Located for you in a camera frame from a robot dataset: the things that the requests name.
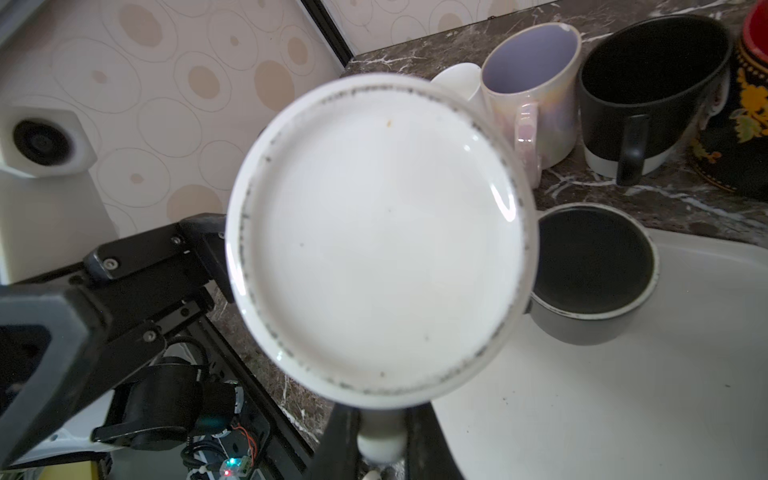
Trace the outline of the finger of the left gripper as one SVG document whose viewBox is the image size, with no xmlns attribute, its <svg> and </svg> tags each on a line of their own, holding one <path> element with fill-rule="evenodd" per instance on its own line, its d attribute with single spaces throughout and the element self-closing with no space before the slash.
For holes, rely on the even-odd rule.
<svg viewBox="0 0 768 480">
<path fill-rule="evenodd" d="M 126 278 L 181 255 L 202 266 L 227 300 L 234 298 L 225 255 L 226 216 L 203 213 L 105 243 L 83 259 L 90 275 L 104 281 Z"/>
<path fill-rule="evenodd" d="M 1 464 L 158 451 L 216 428 L 206 373 L 168 354 L 212 300 L 204 287 L 128 294 L 27 284 L 1 291 Z"/>
</svg>

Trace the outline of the pink iridescent mug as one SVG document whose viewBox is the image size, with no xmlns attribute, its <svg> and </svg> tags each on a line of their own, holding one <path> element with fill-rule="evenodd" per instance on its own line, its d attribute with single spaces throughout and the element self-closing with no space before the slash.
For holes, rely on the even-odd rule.
<svg viewBox="0 0 768 480">
<path fill-rule="evenodd" d="M 580 32 L 551 22 L 504 40 L 481 67 L 486 108 L 523 163 L 533 189 L 543 171 L 564 160 L 576 145 L 581 53 Z"/>
</svg>

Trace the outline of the black white mug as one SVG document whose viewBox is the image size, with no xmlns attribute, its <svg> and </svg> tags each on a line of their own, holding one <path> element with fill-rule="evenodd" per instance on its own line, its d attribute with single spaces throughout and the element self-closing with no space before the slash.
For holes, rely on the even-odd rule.
<svg viewBox="0 0 768 480">
<path fill-rule="evenodd" d="M 718 20 L 669 15 L 611 35 L 578 73 L 585 159 L 633 186 L 671 155 L 714 93 L 733 50 Z"/>
</svg>

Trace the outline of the white ribbed-base mug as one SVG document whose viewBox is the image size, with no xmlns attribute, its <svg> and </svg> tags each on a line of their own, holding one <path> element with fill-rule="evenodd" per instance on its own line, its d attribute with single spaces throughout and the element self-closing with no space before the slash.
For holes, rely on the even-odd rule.
<svg viewBox="0 0 768 480">
<path fill-rule="evenodd" d="M 477 64 L 459 63 L 444 69 L 431 82 L 455 93 L 479 114 L 485 114 L 481 73 L 481 67 Z"/>
</svg>

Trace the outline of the small black mug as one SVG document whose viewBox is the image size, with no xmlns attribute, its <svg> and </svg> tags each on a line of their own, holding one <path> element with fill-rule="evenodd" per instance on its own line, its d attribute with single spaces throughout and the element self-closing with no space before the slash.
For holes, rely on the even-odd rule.
<svg viewBox="0 0 768 480">
<path fill-rule="evenodd" d="M 648 231 L 625 212 L 596 203 L 548 209 L 538 225 L 532 320 L 571 345 L 616 339 L 659 282 L 660 255 Z"/>
</svg>

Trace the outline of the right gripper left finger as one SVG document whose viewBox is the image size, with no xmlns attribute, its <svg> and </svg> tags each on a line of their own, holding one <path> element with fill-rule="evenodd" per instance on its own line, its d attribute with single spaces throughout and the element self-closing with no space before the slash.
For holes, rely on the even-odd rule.
<svg viewBox="0 0 768 480">
<path fill-rule="evenodd" d="M 328 424 L 303 474 L 304 480 L 355 480 L 359 463 L 360 410 L 335 404 Z"/>
</svg>

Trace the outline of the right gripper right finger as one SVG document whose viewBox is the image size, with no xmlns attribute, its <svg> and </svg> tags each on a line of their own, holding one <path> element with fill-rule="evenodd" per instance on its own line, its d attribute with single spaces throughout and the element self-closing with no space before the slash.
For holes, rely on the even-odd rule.
<svg viewBox="0 0 768 480">
<path fill-rule="evenodd" d="M 406 410 L 405 478 L 463 480 L 431 403 Z"/>
</svg>

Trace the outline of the plain white mug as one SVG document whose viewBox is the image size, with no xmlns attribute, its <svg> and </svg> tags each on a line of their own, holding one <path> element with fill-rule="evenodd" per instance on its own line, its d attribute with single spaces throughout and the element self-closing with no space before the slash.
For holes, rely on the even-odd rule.
<svg viewBox="0 0 768 480">
<path fill-rule="evenodd" d="M 360 410 L 368 460 L 405 413 L 476 376 L 521 319 L 538 261 L 527 176 L 455 94 L 342 78 L 280 112 L 231 193 L 226 258 L 251 335 L 289 377 Z"/>
</svg>

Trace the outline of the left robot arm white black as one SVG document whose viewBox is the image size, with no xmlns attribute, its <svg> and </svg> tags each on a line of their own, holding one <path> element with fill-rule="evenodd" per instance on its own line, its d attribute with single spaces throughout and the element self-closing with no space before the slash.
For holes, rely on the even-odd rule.
<svg viewBox="0 0 768 480">
<path fill-rule="evenodd" d="M 157 450 L 225 427 L 235 392 L 208 359 L 167 360 L 171 335 L 232 290 L 222 214 L 103 244 L 77 264 L 1 289 L 1 465 L 9 468 L 110 395 L 89 441 Z"/>
</svg>

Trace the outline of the black skull mug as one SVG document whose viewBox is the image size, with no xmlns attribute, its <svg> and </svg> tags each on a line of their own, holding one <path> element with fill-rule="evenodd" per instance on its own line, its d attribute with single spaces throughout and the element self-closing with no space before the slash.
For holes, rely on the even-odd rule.
<svg viewBox="0 0 768 480">
<path fill-rule="evenodd" d="M 713 185 L 767 199 L 767 3 L 758 1 L 735 41 L 729 73 L 692 140 L 693 168 Z"/>
</svg>

